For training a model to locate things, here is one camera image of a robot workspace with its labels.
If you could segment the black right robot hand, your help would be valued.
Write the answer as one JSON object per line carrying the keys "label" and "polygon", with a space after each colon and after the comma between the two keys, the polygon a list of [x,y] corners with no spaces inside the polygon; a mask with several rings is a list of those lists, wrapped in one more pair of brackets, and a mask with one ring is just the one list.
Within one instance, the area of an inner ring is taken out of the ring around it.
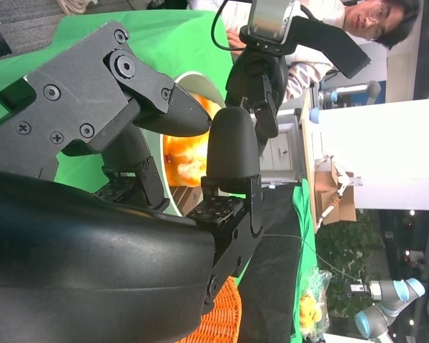
{"label": "black right robot hand", "polygon": [[[0,342],[175,342],[260,242],[250,114],[210,116],[128,37],[110,21],[0,92]],[[209,134],[186,217],[144,130]]]}

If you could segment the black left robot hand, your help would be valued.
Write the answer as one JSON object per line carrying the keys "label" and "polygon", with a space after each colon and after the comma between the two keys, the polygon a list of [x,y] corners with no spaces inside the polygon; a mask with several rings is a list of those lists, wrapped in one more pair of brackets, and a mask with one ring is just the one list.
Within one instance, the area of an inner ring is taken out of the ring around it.
{"label": "black left robot hand", "polygon": [[228,76],[225,103],[255,115],[256,136],[262,144],[278,135],[277,111],[283,103],[286,83],[285,58],[250,47],[238,56]]}

